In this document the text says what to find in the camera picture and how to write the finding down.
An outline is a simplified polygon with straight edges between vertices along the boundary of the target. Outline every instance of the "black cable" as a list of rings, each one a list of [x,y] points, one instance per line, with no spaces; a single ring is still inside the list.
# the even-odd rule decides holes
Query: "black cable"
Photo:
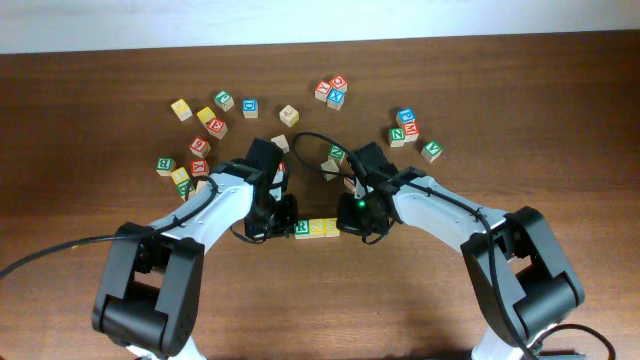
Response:
[[[196,176],[196,177],[193,177],[189,182],[189,187],[191,187],[193,185],[194,181],[200,181],[200,180],[205,180],[205,181],[208,181],[209,183],[211,183],[211,185],[213,186],[212,191],[211,191],[211,196],[209,196],[207,198],[207,200],[205,200],[205,202],[203,202],[195,210],[191,211],[190,213],[188,213],[184,217],[179,218],[179,219],[177,217],[174,218],[173,221],[169,225],[165,225],[163,227],[160,227],[160,228],[157,228],[157,229],[154,229],[154,230],[150,230],[148,232],[141,232],[141,233],[138,233],[138,234],[122,235],[122,236],[116,236],[116,235],[92,236],[92,237],[88,237],[88,238],[84,238],[84,239],[72,240],[72,241],[64,242],[62,244],[54,245],[54,246],[48,247],[46,249],[42,249],[40,251],[37,251],[37,252],[35,252],[35,253],[31,254],[31,255],[27,255],[27,256],[23,257],[22,259],[20,259],[18,261],[15,261],[14,263],[10,264],[9,266],[4,268],[0,272],[0,280],[2,280],[5,276],[9,275],[15,269],[17,269],[17,268],[19,268],[19,267],[21,267],[21,266],[23,266],[25,264],[28,264],[31,261],[34,261],[34,260],[39,259],[39,258],[41,258],[43,256],[46,256],[46,255],[49,255],[49,254],[53,254],[53,253],[61,251],[61,250],[72,248],[74,246],[96,244],[96,243],[105,242],[105,241],[120,241],[120,240],[129,240],[129,239],[138,239],[140,237],[151,237],[151,236],[156,236],[156,235],[162,234],[163,232],[169,231],[169,230],[174,229],[174,228],[176,228],[178,226],[182,226],[182,224],[184,224],[189,219],[194,217],[196,214],[198,214],[200,211],[202,211],[202,209],[207,207],[213,201],[213,199],[215,198],[215,196],[216,196],[216,194],[218,192],[218,185],[216,184],[215,181],[213,181],[213,179],[211,179],[208,176]],[[189,199],[189,192],[187,192],[187,194],[185,196],[185,199],[186,200]]]
[[[349,155],[353,162],[357,162],[359,163],[360,166],[362,166],[363,168],[365,168],[367,171],[370,171],[372,173],[375,173],[379,176],[382,176],[384,178],[386,178],[387,180],[391,180],[394,182],[397,182],[401,185],[407,185],[410,186],[414,189],[423,191],[425,193],[427,193],[427,195],[433,195],[435,197],[438,197],[444,201],[447,201],[455,206],[458,206],[459,208],[469,212],[470,214],[472,214],[479,222],[482,223],[482,226],[485,229],[486,232],[486,237],[487,237],[487,245],[488,245],[488,249],[489,249],[489,275],[491,277],[491,284],[493,285],[493,294],[496,298],[496,302],[498,304],[498,309],[500,311],[500,316],[502,317],[503,322],[506,324],[507,326],[507,330],[509,331],[509,334],[511,335],[511,337],[513,338],[513,340],[516,342],[516,344],[518,345],[518,347],[522,350],[522,352],[524,353],[524,355],[526,355],[526,357],[530,360],[538,360],[538,358],[533,354],[533,352],[527,347],[527,345],[524,343],[524,341],[522,340],[522,338],[520,337],[520,335],[518,334],[518,331],[516,330],[515,326],[513,325],[513,323],[511,322],[511,320],[509,320],[509,315],[507,314],[507,309],[504,305],[504,301],[502,300],[502,293],[500,292],[500,284],[498,282],[498,275],[497,275],[497,271],[496,271],[496,259],[495,259],[495,252],[494,252],[494,248],[495,248],[495,242],[493,239],[493,233],[491,231],[491,226],[489,225],[489,223],[487,222],[487,220],[484,218],[484,216],[482,215],[482,213],[480,212],[480,209],[473,209],[470,206],[468,206],[467,204],[460,202],[454,198],[451,198],[445,194],[442,194],[436,190],[433,190],[430,187],[423,187],[417,184],[414,184],[412,182],[403,180],[403,179],[399,179],[399,178],[394,178],[393,176],[384,173],[372,166],[369,166],[365,163],[363,163],[360,159],[358,159],[358,157],[352,153],[351,151],[349,151],[349,149],[345,148],[344,146],[338,144],[336,141],[334,141],[333,139],[330,139],[324,135],[321,134],[317,134],[317,133],[313,133],[313,132],[301,132],[299,134],[297,134],[292,142],[291,142],[291,151],[294,153],[294,155],[298,158],[298,160],[300,160],[300,162],[307,166],[307,167],[312,167],[311,165],[309,165],[307,162],[303,161],[300,156],[298,155],[297,151],[296,151],[296,142],[299,138],[303,137],[303,136],[311,136],[311,137],[316,137],[319,139],[322,139],[338,148],[340,148],[342,151],[344,151],[347,155]],[[374,240],[375,242],[373,242],[374,244],[378,241],[380,241],[380,239],[376,239]]]
[[[593,330],[592,328],[588,327],[588,326],[584,326],[584,325],[580,325],[580,324],[560,324],[555,326],[552,329],[549,329],[547,331],[545,331],[544,333],[542,333],[542,335],[540,335],[540,337],[535,341],[534,345],[532,347],[536,347],[536,346],[542,346],[542,342],[548,338],[549,336],[563,331],[563,330],[580,330],[580,331],[584,331],[590,335],[592,335],[593,337],[595,337],[596,339],[600,340],[600,342],[602,342],[602,344],[604,344],[604,346],[607,348],[607,350],[609,351],[609,360],[616,360],[616,349],[613,347],[613,344],[611,344],[611,342],[604,337],[604,335],[600,334],[599,332]]]
[[[387,227],[387,229],[373,241],[367,242],[367,238],[363,236],[362,237],[362,243],[366,244],[366,245],[375,245],[375,244],[377,244],[378,242],[380,242],[380,240],[382,240],[385,236],[387,236],[389,234],[389,231],[391,231],[391,228],[393,227],[393,225],[395,225],[395,223],[396,223],[395,220],[391,220],[391,223],[389,223],[389,226]]]
[[[229,230],[231,231],[231,233],[237,237],[238,239],[246,242],[247,244],[251,244],[251,245],[261,245],[263,244],[265,241],[267,241],[267,234],[264,235],[264,239],[262,240],[251,240],[249,239],[247,236],[240,234],[239,232],[233,230],[233,225],[229,226]]]

